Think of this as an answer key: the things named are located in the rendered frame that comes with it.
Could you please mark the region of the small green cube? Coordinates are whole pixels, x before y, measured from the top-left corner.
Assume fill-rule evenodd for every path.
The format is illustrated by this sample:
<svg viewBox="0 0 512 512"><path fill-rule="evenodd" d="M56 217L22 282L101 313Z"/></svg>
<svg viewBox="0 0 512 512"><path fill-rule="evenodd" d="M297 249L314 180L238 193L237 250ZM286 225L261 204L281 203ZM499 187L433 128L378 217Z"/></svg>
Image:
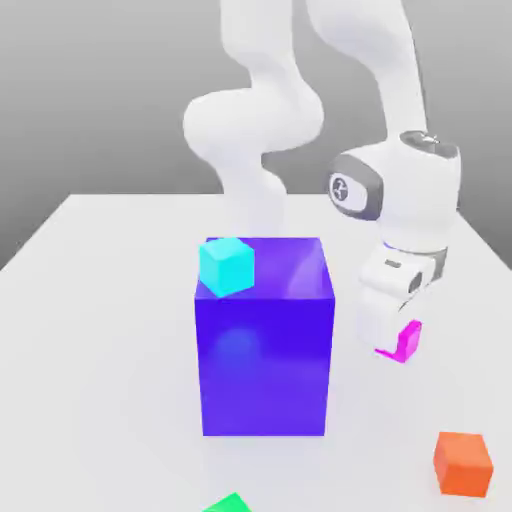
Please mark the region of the small green cube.
<svg viewBox="0 0 512 512"><path fill-rule="evenodd" d="M233 492L201 512L252 512L252 510L237 492Z"/></svg>

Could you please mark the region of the small magenta cube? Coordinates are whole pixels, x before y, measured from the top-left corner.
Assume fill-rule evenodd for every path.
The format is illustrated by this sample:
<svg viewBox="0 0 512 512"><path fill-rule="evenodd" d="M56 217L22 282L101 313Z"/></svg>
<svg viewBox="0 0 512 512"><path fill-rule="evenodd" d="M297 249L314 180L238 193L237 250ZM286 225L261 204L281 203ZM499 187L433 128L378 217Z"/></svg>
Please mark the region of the small magenta cube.
<svg viewBox="0 0 512 512"><path fill-rule="evenodd" d="M400 364L405 364L418 348L421 330L422 322L413 319L400 331L396 343L389 350L376 348L374 352Z"/></svg>

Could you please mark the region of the small cyan cube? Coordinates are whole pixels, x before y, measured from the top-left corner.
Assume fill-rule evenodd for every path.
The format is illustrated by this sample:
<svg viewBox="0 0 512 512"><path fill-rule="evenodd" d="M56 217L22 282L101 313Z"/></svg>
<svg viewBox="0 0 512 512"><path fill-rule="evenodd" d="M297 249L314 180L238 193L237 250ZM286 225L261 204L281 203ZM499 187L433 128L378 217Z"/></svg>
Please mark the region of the small cyan cube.
<svg viewBox="0 0 512 512"><path fill-rule="evenodd" d="M239 238L218 238L199 247L199 280L218 298L255 284L254 249Z"/></svg>

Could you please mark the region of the large blue box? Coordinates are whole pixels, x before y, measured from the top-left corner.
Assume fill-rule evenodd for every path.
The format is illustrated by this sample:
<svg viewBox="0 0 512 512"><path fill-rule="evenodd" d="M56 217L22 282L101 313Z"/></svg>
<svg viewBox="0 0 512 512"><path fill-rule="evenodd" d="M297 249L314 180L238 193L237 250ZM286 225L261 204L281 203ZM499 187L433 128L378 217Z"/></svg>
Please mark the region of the large blue box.
<svg viewBox="0 0 512 512"><path fill-rule="evenodd" d="M206 436L322 436L335 294L317 238L248 238L255 285L194 296Z"/></svg>

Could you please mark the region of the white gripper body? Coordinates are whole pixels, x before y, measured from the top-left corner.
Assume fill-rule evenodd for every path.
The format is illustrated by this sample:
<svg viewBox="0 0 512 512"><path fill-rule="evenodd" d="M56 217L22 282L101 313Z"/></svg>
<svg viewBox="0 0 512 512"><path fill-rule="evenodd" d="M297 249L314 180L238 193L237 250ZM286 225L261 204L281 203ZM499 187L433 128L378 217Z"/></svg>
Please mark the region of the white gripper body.
<svg viewBox="0 0 512 512"><path fill-rule="evenodd" d="M356 329L360 340L372 349L394 353L400 332L408 324L407 301L370 287L358 299Z"/></svg>

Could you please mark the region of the small orange cube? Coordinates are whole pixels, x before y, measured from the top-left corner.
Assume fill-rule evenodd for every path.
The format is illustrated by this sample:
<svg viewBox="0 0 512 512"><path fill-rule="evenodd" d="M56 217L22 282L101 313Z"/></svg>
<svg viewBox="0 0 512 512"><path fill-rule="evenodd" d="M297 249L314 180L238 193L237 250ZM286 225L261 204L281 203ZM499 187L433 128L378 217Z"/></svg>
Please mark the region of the small orange cube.
<svg viewBox="0 0 512 512"><path fill-rule="evenodd" d="M442 494L486 497L494 465L481 434L440 432L433 465Z"/></svg>

